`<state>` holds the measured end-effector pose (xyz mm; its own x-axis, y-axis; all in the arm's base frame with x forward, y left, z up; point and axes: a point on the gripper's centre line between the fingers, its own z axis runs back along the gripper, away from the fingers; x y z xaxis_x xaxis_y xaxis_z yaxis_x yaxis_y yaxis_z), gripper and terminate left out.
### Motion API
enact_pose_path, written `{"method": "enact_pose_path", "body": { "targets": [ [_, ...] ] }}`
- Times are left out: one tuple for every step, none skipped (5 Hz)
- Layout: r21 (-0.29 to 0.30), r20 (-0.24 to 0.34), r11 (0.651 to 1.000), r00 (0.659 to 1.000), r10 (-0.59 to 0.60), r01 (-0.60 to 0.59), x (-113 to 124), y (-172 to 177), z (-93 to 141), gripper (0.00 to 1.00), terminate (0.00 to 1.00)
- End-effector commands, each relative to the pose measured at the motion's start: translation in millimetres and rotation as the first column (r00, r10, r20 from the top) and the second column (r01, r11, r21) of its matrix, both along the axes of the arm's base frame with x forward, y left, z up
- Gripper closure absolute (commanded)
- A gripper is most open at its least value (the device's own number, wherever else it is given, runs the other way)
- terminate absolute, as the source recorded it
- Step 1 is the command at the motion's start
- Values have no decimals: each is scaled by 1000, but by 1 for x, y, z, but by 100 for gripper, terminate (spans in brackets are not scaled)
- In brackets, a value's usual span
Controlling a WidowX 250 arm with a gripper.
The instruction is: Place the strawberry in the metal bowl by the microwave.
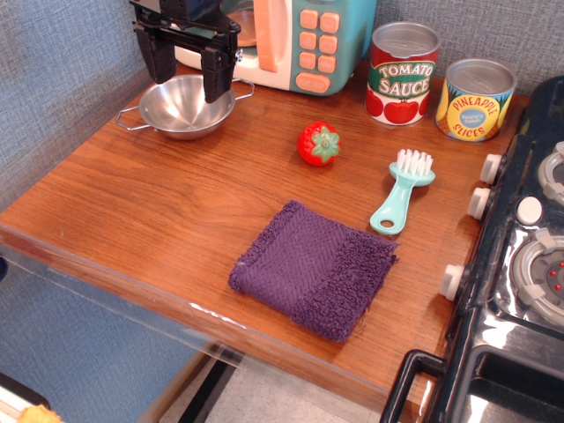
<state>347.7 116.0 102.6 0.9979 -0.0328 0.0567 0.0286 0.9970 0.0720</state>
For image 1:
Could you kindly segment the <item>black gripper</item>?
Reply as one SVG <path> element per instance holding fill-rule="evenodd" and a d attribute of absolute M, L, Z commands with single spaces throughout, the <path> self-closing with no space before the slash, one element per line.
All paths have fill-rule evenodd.
<path fill-rule="evenodd" d="M 157 84 L 177 69 L 174 45 L 204 48 L 204 99 L 213 103 L 231 90 L 241 27 L 221 10 L 220 1 L 130 1 L 134 31 L 146 68 Z"/>

